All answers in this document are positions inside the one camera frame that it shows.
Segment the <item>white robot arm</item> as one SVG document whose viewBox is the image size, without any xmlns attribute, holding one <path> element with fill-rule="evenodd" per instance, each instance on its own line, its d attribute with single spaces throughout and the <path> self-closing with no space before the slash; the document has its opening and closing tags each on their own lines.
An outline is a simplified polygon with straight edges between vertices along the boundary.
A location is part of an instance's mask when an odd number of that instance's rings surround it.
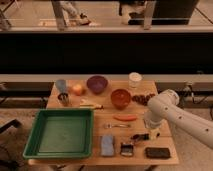
<svg viewBox="0 0 213 171">
<path fill-rule="evenodd" d="M 179 96 L 171 89 L 152 97 L 144 122 L 148 129 L 159 128 L 162 120 L 170 121 L 188 134 L 213 149 L 213 122 L 189 113 L 178 107 Z"/>
</svg>

